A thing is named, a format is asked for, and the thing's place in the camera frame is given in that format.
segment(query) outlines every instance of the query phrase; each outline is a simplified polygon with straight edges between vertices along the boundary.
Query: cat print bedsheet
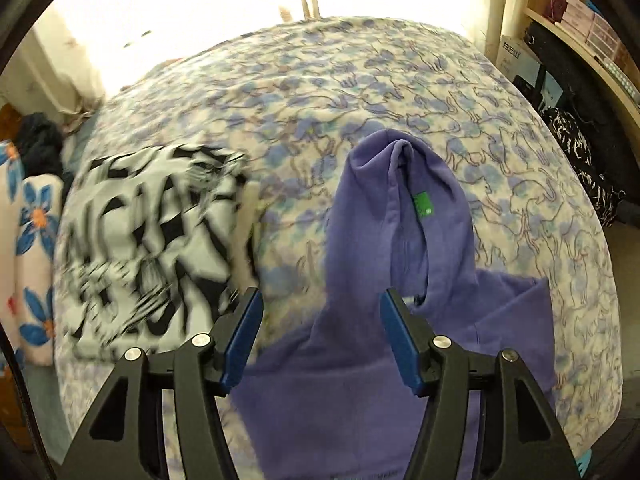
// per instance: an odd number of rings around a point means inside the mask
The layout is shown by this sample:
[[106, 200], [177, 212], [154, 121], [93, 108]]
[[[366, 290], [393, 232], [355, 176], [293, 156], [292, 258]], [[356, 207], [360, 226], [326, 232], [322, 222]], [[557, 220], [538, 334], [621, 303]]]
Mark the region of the cat print bedsheet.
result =
[[[279, 25], [174, 63], [108, 102], [84, 161], [143, 146], [209, 143], [249, 154], [265, 206], [257, 266], [265, 317], [256, 348], [324, 303], [326, 220], [349, 150], [396, 128], [420, 137], [466, 193], [477, 266], [549, 278], [556, 413], [581, 455], [622, 397], [618, 299], [609, 251], [572, 168], [522, 95], [467, 40], [401, 20], [328, 18]], [[67, 208], [74, 206], [72, 189]], [[56, 319], [66, 294], [56, 248]], [[77, 430], [111, 365], [76, 360], [62, 330], [56, 366]], [[219, 402], [242, 479], [261, 478], [238, 414]], [[164, 403], [172, 478], [183, 478], [174, 407]]]

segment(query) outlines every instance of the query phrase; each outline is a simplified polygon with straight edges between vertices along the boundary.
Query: blue gripper pad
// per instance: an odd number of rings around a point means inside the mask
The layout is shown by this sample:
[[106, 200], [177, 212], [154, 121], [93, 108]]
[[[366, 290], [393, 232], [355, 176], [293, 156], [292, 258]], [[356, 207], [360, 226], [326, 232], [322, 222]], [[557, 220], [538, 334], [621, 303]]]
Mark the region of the blue gripper pad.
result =
[[226, 347], [225, 352], [225, 372], [220, 379], [220, 385], [227, 391], [238, 386], [246, 360], [249, 358], [251, 348], [254, 346], [255, 336], [262, 322], [262, 294], [258, 290], [246, 310], [242, 314], [242, 319], [238, 323], [231, 338], [231, 342]]
[[385, 327], [386, 338], [396, 358], [402, 382], [417, 395], [422, 388], [422, 379], [418, 368], [420, 354], [414, 346], [404, 321], [398, 314], [394, 301], [388, 292], [380, 294], [380, 319]]

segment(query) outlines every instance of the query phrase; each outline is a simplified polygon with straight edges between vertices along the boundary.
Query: purple hoodie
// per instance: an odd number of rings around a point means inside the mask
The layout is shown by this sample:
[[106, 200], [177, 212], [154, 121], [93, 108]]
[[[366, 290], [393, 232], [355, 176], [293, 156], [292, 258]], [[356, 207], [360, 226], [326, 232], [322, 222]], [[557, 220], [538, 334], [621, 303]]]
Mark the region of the purple hoodie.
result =
[[[326, 242], [327, 302], [247, 367], [232, 400], [268, 480], [402, 478], [426, 405], [402, 384], [380, 321], [394, 287], [463, 348], [516, 349], [550, 398], [556, 384], [548, 281], [476, 269], [469, 208], [444, 161], [382, 130], [348, 156]], [[458, 478], [470, 477], [471, 394]]]

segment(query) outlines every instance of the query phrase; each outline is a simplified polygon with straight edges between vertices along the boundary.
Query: orange flower center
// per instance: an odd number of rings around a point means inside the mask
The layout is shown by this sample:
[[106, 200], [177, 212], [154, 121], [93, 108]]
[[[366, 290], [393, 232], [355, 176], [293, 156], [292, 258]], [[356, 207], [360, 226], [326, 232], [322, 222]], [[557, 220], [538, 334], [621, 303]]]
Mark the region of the orange flower center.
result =
[[5, 148], [6, 156], [8, 156], [11, 160], [15, 160], [18, 158], [18, 149], [11, 143], [7, 145]]
[[47, 337], [49, 339], [53, 339], [56, 335], [56, 329], [53, 327], [53, 321], [51, 319], [47, 319], [44, 322], [44, 331], [47, 333]]
[[36, 227], [38, 229], [44, 229], [47, 226], [47, 217], [45, 216], [43, 209], [34, 209], [33, 213], [31, 214], [31, 218], [33, 219], [33, 223], [36, 224]]

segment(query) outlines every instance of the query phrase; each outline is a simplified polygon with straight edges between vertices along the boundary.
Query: teal object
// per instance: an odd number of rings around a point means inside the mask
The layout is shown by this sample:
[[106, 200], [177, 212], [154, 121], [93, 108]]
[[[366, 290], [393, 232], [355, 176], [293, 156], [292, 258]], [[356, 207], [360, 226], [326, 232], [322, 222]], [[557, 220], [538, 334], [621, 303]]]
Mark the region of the teal object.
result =
[[587, 452], [584, 455], [582, 455], [580, 458], [575, 459], [575, 463], [578, 465], [578, 472], [580, 473], [580, 478], [584, 478], [584, 474], [587, 472], [590, 462], [591, 462], [591, 449], [588, 449]]

